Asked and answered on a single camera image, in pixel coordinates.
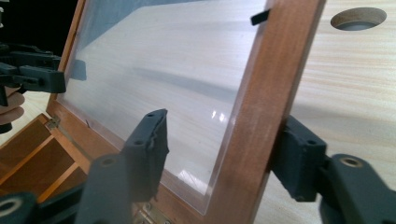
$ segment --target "glass panel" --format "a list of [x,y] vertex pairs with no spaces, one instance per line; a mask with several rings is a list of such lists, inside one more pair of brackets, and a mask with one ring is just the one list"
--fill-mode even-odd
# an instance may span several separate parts
[[[115,145],[108,131],[126,140],[145,114],[166,108],[165,169],[176,181],[163,183],[204,213],[257,31],[249,19],[264,6],[262,0],[89,1],[67,93],[58,100]],[[186,186],[198,200],[182,193]]]

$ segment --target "wooden frame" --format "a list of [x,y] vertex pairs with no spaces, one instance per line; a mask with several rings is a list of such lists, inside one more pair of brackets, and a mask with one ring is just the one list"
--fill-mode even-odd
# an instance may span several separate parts
[[[75,18],[61,61],[66,70],[85,0],[78,1]],[[175,223],[252,223],[270,171],[271,152],[282,128],[303,72],[322,0],[278,0],[269,21],[259,28],[215,170],[219,175],[206,214],[202,215],[164,186],[153,202]],[[56,101],[48,112],[61,120],[63,130],[78,148],[95,159],[117,152]]]

